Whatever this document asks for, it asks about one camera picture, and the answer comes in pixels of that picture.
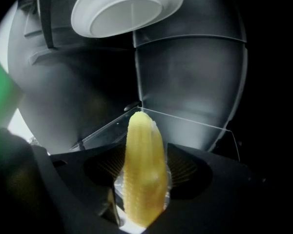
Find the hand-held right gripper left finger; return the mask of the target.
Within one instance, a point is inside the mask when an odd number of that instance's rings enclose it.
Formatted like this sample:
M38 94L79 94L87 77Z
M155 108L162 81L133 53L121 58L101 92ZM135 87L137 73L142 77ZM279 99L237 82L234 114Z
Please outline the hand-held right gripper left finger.
M66 234L121 234L115 203L114 176L107 167L122 151L117 144L83 151L48 155L33 146L43 185Z

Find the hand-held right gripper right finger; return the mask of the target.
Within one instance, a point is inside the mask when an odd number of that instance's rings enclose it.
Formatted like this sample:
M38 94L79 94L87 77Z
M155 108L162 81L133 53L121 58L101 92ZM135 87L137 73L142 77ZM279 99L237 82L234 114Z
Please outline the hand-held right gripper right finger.
M173 187L148 234L266 234L268 188L238 161L169 144Z

